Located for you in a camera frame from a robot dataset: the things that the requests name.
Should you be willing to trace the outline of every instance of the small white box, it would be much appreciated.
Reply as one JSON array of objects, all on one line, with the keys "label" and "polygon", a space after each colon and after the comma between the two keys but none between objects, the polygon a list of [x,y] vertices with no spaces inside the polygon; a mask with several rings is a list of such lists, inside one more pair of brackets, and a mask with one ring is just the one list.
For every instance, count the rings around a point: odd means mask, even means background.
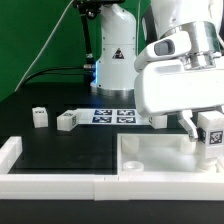
[{"label": "small white box", "polygon": [[57,129],[60,131],[71,131],[78,124],[77,110],[67,110],[57,117]]},{"label": "small white box", "polygon": [[155,129],[167,128],[167,115],[150,117],[149,121]]},{"label": "small white box", "polygon": [[33,111],[33,122],[35,128],[48,127],[48,115],[45,107],[35,107]]},{"label": "small white box", "polygon": [[224,115],[218,111],[198,113],[197,151],[204,159],[224,156]]}]

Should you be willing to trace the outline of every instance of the green background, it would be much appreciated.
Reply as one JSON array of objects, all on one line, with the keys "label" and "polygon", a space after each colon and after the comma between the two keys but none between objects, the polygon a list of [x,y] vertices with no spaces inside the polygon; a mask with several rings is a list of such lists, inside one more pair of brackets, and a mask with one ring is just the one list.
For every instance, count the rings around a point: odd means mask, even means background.
[{"label": "green background", "polygon": [[[0,1],[0,101],[11,94],[36,58],[70,0]],[[137,18],[139,0],[126,0],[121,6]],[[141,0],[141,14],[149,0]],[[95,59],[101,54],[100,17],[89,21]],[[142,29],[139,50],[144,45]],[[31,73],[47,67],[79,66],[85,63],[85,47],[79,13],[71,7],[44,54]],[[35,81],[76,81],[81,77],[58,76]]]}]

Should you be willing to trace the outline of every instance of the warning label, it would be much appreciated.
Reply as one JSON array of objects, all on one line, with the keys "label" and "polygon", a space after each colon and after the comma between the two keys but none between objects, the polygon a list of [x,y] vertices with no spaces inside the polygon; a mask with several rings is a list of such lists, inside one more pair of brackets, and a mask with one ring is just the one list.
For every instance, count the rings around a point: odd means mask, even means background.
[{"label": "warning label", "polygon": [[120,48],[117,49],[116,53],[113,56],[113,59],[124,59],[124,55],[121,52]]}]

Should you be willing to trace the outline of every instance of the black table surface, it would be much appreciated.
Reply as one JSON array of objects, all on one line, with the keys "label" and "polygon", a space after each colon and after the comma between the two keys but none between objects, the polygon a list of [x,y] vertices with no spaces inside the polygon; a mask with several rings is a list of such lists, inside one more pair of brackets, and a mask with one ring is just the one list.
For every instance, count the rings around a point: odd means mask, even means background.
[{"label": "black table surface", "polygon": [[[35,129],[32,108],[47,108],[49,127]],[[185,133],[175,117],[168,129],[149,126],[78,125],[57,131],[56,117],[68,109],[134,109],[134,99],[88,92],[83,84],[33,83],[0,103],[0,145],[22,136],[16,174],[116,174],[118,133]],[[224,223],[222,201],[1,200],[0,223]]]}]

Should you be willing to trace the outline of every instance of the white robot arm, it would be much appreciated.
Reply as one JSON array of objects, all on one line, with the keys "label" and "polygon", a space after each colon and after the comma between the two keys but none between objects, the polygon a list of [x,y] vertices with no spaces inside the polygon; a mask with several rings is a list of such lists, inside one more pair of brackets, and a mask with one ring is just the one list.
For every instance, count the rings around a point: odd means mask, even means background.
[{"label": "white robot arm", "polygon": [[[152,0],[151,6],[160,40],[135,61],[140,72],[135,80],[138,113],[143,117],[177,113],[181,121],[186,120],[182,115],[191,116],[184,111],[224,105],[224,59],[217,38],[223,0]],[[160,55],[156,45],[165,47]],[[182,123],[189,132],[195,129],[193,123]]]}]

